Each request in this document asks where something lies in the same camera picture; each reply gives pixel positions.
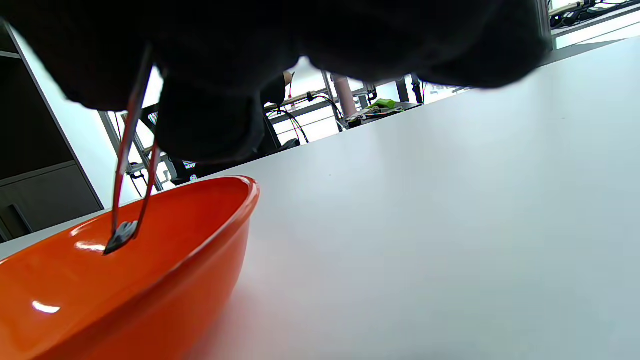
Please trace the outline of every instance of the shelf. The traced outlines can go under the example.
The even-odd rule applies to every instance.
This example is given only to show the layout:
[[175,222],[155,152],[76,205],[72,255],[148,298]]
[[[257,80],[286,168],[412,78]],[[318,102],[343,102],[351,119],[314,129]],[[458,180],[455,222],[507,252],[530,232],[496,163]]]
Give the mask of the shelf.
[[8,51],[0,51],[0,58],[19,59],[20,58],[20,54],[10,53]]
[[10,158],[7,166],[0,167],[0,179],[73,161],[24,62],[0,56],[0,74],[0,154]]
[[2,19],[0,19],[0,51],[13,54],[18,52],[11,34],[9,34],[9,29]]

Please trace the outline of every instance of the wire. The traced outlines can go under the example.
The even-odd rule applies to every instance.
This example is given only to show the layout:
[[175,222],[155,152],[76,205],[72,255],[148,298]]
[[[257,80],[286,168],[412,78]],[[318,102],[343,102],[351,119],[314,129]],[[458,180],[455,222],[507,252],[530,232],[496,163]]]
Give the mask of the wire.
[[296,124],[293,122],[293,120],[291,120],[291,125],[293,126],[293,131],[296,133],[296,138],[298,138],[298,141],[300,141],[300,136],[298,136],[298,131],[296,130]]
[[133,180],[133,177],[129,176],[129,179],[131,179],[131,182],[133,183],[133,187],[136,188],[136,191],[138,192],[138,196],[142,197],[142,193],[140,193],[140,190],[138,190],[138,186],[136,185],[136,182]]
[[293,116],[292,113],[288,112],[287,110],[285,110],[283,108],[279,108],[277,110],[273,110],[269,114],[272,114],[272,113],[284,113],[285,115],[287,115],[287,117],[289,119],[291,119],[291,123],[293,124],[293,129],[296,130],[296,125],[298,125],[298,129],[300,130],[300,133],[302,133],[302,136],[305,138],[305,141],[307,143],[309,143],[309,139],[307,138],[307,134],[305,133],[304,130],[302,130],[302,126],[300,126],[300,123],[298,122],[298,119],[296,119],[296,117]]
[[[131,165],[131,166],[133,166],[133,165],[138,165],[138,163],[130,163],[129,165]],[[142,181],[144,181],[144,182],[145,182],[145,185],[149,186],[149,183],[147,182],[147,178],[145,177],[145,173],[143,173],[143,171],[145,171],[145,170],[146,170],[146,169],[144,169],[144,168],[143,168],[143,169],[140,169],[140,171],[139,171],[140,175],[136,175],[136,173],[135,173],[135,172],[131,172],[131,173],[129,174],[129,176],[131,176],[131,178],[132,178],[132,179],[139,179],[139,178],[141,178],[141,177],[142,177]]]
[[120,135],[120,122],[118,121],[118,114],[113,112],[113,116],[116,118],[116,126],[118,127],[118,140],[122,141],[122,136]]
[[[331,119],[335,120],[335,117],[334,117],[333,115],[331,115],[331,116],[329,116],[329,117],[325,117],[325,118],[322,118],[322,119],[318,119],[318,120],[312,121],[312,122],[310,122],[310,123],[306,124],[305,126],[313,125],[313,124],[315,124],[315,123],[322,122],[322,121],[325,121],[325,120],[331,120]],[[278,133],[278,135],[282,135],[282,134],[290,133],[291,131],[293,131],[293,130],[286,130],[286,131],[283,131],[283,132],[281,132],[281,133]]]
[[329,99],[328,97],[326,97],[326,96],[324,96],[324,95],[316,95],[316,96],[314,96],[314,99],[317,99],[317,98],[324,99],[324,101],[326,101],[326,102],[330,103],[330,104],[331,104],[331,106],[333,106],[333,108],[335,109],[335,111],[337,111],[337,112],[338,112],[338,115],[340,115],[340,118],[341,118],[341,119],[344,119],[344,115],[342,114],[342,112],[340,111],[340,109],[338,109],[338,106],[335,104],[335,102],[334,102],[333,100]]
[[344,127],[344,125],[342,125],[338,120],[335,121],[336,124],[338,124],[338,126],[340,126],[342,128],[342,130],[348,130],[346,127]]

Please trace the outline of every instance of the white table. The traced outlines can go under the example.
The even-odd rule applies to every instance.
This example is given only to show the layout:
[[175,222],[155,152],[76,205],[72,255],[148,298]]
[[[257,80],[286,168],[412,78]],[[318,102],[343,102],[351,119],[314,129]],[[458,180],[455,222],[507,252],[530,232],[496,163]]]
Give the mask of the white table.
[[208,359],[640,357],[640,39],[226,174],[262,198]]

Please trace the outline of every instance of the black cable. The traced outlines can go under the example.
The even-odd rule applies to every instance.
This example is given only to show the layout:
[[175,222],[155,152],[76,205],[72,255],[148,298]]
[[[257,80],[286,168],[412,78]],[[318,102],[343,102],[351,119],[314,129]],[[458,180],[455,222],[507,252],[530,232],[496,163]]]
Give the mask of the black cable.
[[133,180],[133,177],[129,176],[129,179],[131,179],[131,182],[133,183],[133,187],[136,188],[136,191],[138,192],[138,196],[142,197],[142,194],[140,193],[140,190],[138,190],[138,186],[136,185],[136,182]]
[[338,106],[335,104],[335,102],[333,100],[329,99],[328,97],[326,97],[324,95],[316,95],[316,96],[314,96],[314,99],[317,99],[317,98],[324,99],[324,101],[330,103],[331,106],[333,106],[333,108],[335,109],[335,111],[338,112],[338,115],[340,115],[340,119],[344,119],[344,115],[342,114],[340,109],[338,109]]
[[[138,163],[129,163],[129,166],[134,166],[134,165],[138,165]],[[140,175],[136,175],[134,172],[130,173],[129,176],[131,176],[132,179],[139,179],[142,177],[142,181],[145,182],[145,185],[149,186],[149,183],[147,182],[147,178],[145,177],[145,174],[142,172],[141,169],[140,170]]]
[[120,122],[118,121],[118,114],[113,112],[113,116],[116,118],[116,126],[118,127],[118,140],[122,141],[122,137],[120,136]]
[[270,112],[270,114],[271,114],[271,113],[284,113],[285,115],[287,115],[287,117],[288,117],[289,119],[291,119],[291,121],[294,123],[294,125],[293,125],[293,130],[295,131],[295,130],[296,130],[296,125],[298,125],[298,128],[300,129],[300,133],[302,133],[302,137],[304,137],[304,138],[305,138],[305,141],[306,141],[307,143],[309,143],[309,139],[307,138],[307,134],[305,134],[305,131],[302,129],[302,126],[301,126],[301,125],[300,125],[300,123],[298,122],[298,119],[296,119],[296,117],[295,117],[295,116],[293,116],[293,114],[292,114],[292,113],[290,113],[290,112],[288,112],[287,110],[282,109],[282,108],[279,108],[279,109],[277,109],[277,110],[273,110],[272,112]]
[[293,127],[293,131],[296,133],[296,138],[298,138],[298,141],[300,141],[300,135],[298,135],[298,132],[296,131],[296,123],[293,122],[293,119],[290,117],[289,117],[289,121],[291,121],[291,126]]
[[266,113],[262,114],[262,118],[264,119],[264,121],[266,122],[266,125],[269,126],[269,136],[271,137],[273,143],[275,144],[279,144],[280,143],[280,139],[278,138],[278,134],[276,134],[275,129],[273,128],[273,124],[271,123],[271,121],[269,120],[269,117],[267,116]]

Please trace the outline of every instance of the person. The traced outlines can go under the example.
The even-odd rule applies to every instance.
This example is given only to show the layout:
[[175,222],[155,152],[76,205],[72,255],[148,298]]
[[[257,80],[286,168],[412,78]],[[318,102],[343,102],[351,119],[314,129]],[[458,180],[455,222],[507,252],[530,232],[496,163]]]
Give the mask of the person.
[[266,103],[281,105],[284,102],[286,96],[286,88],[291,84],[293,80],[293,74],[288,71],[282,73],[281,76],[277,76],[271,80],[260,91],[260,102],[264,106]]
[[[136,79],[146,76],[141,69],[153,62],[164,77],[158,146],[207,163],[253,155],[265,135],[260,90],[302,54],[318,69],[369,83],[416,73],[429,83],[495,88],[522,79],[551,49],[534,1],[405,1],[391,9],[374,2],[388,11],[358,1],[311,2],[304,9],[258,1],[249,12],[238,1],[197,9],[130,1],[99,12],[77,3],[2,0],[0,18],[24,37],[67,98],[89,109],[127,109]],[[368,42],[301,32],[332,7],[340,10],[337,21],[375,23],[376,43],[393,44],[393,51],[372,56]],[[104,25],[123,13],[136,20]],[[211,14],[237,13],[240,27],[210,21]],[[269,21],[261,21],[264,14],[272,15]]]
[[[269,81],[269,83],[262,88],[260,91],[260,103],[264,106],[267,103],[281,105],[286,96],[286,88],[291,84],[293,80],[293,74],[288,71],[282,73],[275,77],[273,80]],[[277,152],[279,148],[282,146],[278,139],[278,135],[273,128],[272,123],[264,117],[264,138],[260,142],[260,145],[257,148],[257,154],[250,158],[246,158],[241,161],[228,161],[224,163],[217,164],[207,164],[207,163],[197,163],[196,166],[192,168],[193,175],[196,175],[197,178],[209,176],[215,174],[217,172],[221,172],[228,168],[236,167],[238,165],[242,165],[244,163],[257,160],[259,158],[263,158],[269,154],[273,154]],[[174,163],[174,166],[182,166],[182,162],[179,161],[180,165]],[[174,184],[182,184],[188,182],[189,179],[176,179],[172,181]]]

